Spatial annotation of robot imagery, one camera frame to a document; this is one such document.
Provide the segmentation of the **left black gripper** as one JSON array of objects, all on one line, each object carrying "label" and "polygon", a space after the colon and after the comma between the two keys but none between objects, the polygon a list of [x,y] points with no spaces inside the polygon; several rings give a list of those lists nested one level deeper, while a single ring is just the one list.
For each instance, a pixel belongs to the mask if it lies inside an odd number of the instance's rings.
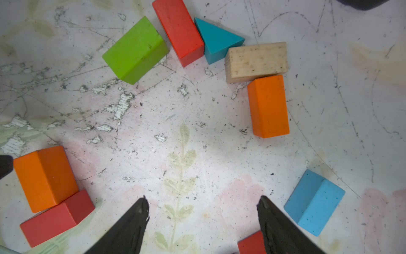
[{"label": "left black gripper", "polygon": [[0,179],[13,171],[13,157],[10,155],[0,155]]}]

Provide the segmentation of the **orange rectangular block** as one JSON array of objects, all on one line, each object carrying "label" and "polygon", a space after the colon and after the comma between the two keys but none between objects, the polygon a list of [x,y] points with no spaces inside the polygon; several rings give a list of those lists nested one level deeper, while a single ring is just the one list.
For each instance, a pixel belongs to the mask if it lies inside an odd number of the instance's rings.
[{"label": "orange rectangular block", "polygon": [[264,139],[289,134],[283,76],[255,79],[247,91],[253,134]]}]

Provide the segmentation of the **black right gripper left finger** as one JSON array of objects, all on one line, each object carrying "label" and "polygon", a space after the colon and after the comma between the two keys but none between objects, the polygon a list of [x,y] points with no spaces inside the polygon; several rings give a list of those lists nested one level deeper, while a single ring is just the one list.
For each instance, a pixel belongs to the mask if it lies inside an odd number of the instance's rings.
[{"label": "black right gripper left finger", "polygon": [[143,197],[90,248],[88,254],[139,254],[149,222],[149,203]]}]

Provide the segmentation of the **natural wood rectangular block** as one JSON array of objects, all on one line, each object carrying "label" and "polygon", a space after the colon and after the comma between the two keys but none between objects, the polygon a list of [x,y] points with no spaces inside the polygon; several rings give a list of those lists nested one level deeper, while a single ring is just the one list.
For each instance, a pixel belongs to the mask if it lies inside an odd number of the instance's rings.
[{"label": "natural wood rectangular block", "polygon": [[225,57],[226,82],[229,84],[282,75],[288,70],[286,42],[233,47]]}]

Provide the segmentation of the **green rectangular block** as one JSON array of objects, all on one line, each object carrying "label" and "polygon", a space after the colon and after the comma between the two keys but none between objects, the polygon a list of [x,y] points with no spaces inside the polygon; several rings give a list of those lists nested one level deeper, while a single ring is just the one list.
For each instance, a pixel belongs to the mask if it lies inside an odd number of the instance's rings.
[{"label": "green rectangular block", "polygon": [[134,85],[168,52],[164,39],[144,16],[102,58],[118,79]]}]

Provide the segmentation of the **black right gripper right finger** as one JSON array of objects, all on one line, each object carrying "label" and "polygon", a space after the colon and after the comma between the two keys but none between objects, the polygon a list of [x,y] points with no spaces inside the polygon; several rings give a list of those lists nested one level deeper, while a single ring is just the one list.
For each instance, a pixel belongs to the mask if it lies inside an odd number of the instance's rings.
[{"label": "black right gripper right finger", "polygon": [[265,251],[268,254],[325,254],[266,196],[257,204]]}]

